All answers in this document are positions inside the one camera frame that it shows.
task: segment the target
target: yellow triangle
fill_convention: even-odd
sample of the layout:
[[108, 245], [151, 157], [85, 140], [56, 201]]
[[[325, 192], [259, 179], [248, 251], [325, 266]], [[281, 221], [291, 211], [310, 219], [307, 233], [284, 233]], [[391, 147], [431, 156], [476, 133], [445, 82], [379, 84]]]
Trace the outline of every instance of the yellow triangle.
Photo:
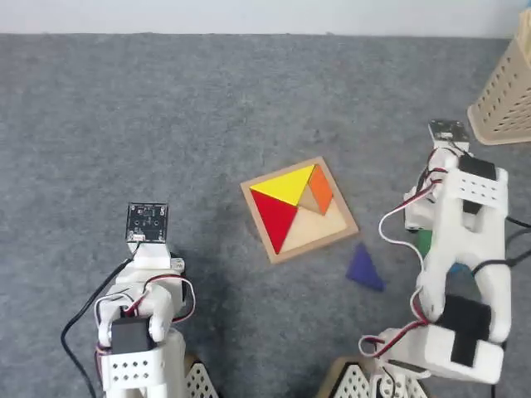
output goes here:
[[253, 185], [251, 189], [274, 197], [279, 201], [285, 201], [293, 206], [297, 206], [313, 170], [314, 165], [312, 164], [294, 172], [288, 172], [279, 177], [260, 182], [259, 184]]

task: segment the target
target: red triangle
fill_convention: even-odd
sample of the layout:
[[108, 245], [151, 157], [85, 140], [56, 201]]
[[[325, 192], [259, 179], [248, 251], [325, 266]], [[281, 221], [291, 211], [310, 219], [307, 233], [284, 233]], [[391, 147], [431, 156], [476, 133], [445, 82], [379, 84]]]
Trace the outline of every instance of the red triangle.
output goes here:
[[258, 212], [260, 212], [273, 249], [276, 254], [279, 254], [284, 239], [290, 230], [291, 223], [297, 213], [297, 206], [292, 206], [285, 201], [279, 201], [274, 197], [269, 197], [252, 189], [251, 193], [255, 199], [256, 207], [258, 207]]

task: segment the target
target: green object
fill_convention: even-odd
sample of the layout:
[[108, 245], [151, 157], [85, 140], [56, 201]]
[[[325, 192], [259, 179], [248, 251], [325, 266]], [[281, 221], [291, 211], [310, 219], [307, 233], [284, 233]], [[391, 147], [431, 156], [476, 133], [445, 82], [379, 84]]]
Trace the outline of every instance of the green object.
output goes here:
[[[430, 251], [431, 248], [431, 237], [433, 236], [433, 233], [431, 230], [419, 230], [417, 232], [417, 242], [415, 242], [418, 251], [421, 252], [422, 257], [426, 257], [428, 254], [428, 251]], [[455, 263], [450, 268], [450, 273], [453, 274], [454, 272], [459, 271], [460, 269], [468, 269], [466, 265]]]
[[422, 257], [426, 257], [428, 251], [430, 251], [432, 235], [430, 230], [419, 230], [417, 232], [416, 246], [418, 251], [421, 252]]

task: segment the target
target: purple triangle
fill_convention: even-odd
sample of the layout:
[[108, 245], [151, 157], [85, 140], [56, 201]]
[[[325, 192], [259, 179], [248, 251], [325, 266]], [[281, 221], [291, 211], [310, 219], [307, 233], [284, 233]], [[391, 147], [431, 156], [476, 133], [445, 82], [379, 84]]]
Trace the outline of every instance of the purple triangle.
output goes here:
[[376, 273], [373, 260], [363, 243], [356, 246], [354, 257], [347, 270], [347, 278], [378, 292], [382, 292], [385, 289], [385, 284]]

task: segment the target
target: perforated plastic part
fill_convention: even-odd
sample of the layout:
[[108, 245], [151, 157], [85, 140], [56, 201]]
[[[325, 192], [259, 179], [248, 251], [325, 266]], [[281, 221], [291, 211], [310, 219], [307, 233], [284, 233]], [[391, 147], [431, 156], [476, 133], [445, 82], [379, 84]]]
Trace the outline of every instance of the perforated plastic part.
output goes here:
[[218, 398], [207, 368], [200, 362], [192, 365], [186, 376], [186, 387], [188, 398]]
[[407, 398], [429, 398], [417, 380], [406, 377]]
[[163, 349], [101, 357], [104, 390], [149, 387], [164, 381]]
[[350, 365], [343, 374], [334, 398], [368, 398], [369, 383], [358, 365]]
[[455, 170], [448, 174], [446, 183], [448, 189], [452, 188], [455, 197], [501, 211], [507, 208], [507, 188], [504, 182]]
[[[387, 375], [374, 376], [371, 379], [373, 386], [376, 386], [379, 381], [382, 398], [392, 398], [392, 379]], [[369, 398], [371, 392], [369, 384], [358, 365], [349, 365], [334, 393], [334, 398]], [[395, 394], [393, 398], [429, 397], [417, 380], [410, 377], [395, 376]]]
[[484, 144], [531, 141], [531, 65], [516, 39], [468, 108], [468, 117]]

